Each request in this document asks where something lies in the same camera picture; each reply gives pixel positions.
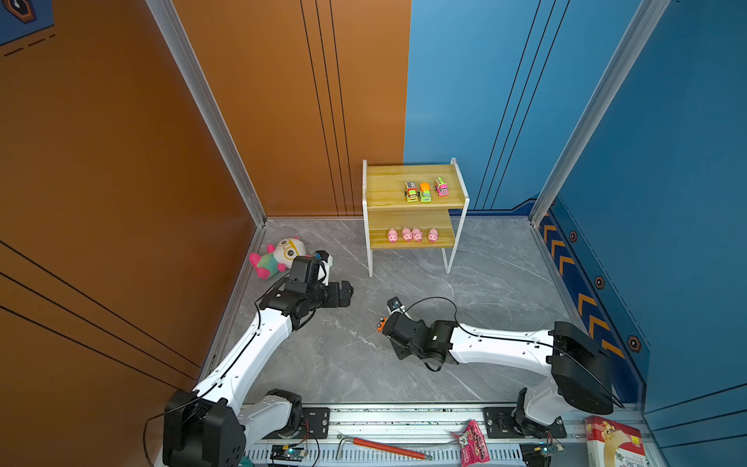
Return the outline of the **green orange toy truck top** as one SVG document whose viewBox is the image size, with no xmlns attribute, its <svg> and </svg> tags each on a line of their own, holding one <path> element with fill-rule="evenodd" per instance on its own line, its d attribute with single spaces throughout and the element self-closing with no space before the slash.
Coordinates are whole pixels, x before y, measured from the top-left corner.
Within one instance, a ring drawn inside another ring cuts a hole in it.
<svg viewBox="0 0 747 467">
<path fill-rule="evenodd" d="M 419 186 L 419 198 L 421 202 L 432 202 L 431 186 L 423 182 Z"/>
</svg>

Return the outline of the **pink toy truck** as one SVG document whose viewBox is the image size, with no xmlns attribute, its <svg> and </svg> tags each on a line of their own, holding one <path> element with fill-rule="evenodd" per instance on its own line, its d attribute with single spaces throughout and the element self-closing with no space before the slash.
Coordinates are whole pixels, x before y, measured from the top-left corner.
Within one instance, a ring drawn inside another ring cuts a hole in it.
<svg viewBox="0 0 747 467">
<path fill-rule="evenodd" d="M 447 197 L 449 195 L 449 185 L 445 178 L 441 176 L 437 177 L 434 186 L 438 197 Z"/>
</svg>

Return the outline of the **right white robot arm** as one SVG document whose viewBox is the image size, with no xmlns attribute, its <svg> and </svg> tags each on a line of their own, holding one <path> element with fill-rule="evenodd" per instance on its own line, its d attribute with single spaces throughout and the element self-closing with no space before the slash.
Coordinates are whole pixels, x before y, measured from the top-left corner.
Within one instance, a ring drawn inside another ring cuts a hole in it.
<svg viewBox="0 0 747 467">
<path fill-rule="evenodd" d="M 381 319 L 377 330 L 399 359 L 414 356 L 433 372 L 447 364 L 491 364 L 540 376 L 540 383 L 519 391 L 511 412 L 484 411 L 491 438 L 562 438 L 565 414 L 607 416 L 623 405 L 613 391 L 608 352 L 569 322 L 558 321 L 551 330 L 509 332 L 455 320 L 428 325 L 393 311 Z"/>
</svg>

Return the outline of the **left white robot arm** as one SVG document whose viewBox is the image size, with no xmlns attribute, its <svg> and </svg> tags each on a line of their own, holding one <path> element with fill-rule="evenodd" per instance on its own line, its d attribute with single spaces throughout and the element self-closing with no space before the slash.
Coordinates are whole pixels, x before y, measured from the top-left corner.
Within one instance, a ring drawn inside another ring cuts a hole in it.
<svg viewBox="0 0 747 467">
<path fill-rule="evenodd" d="M 270 356 L 317 309 L 349 307 L 350 282 L 332 282 L 333 259 L 318 250 L 296 259 L 289 274 L 258 299 L 254 320 L 224 360 L 190 391 L 178 390 L 163 410 L 163 466 L 237 466 L 247 448 L 270 434 L 302 426 L 300 395 L 274 389 L 244 413 L 249 390 Z"/>
</svg>

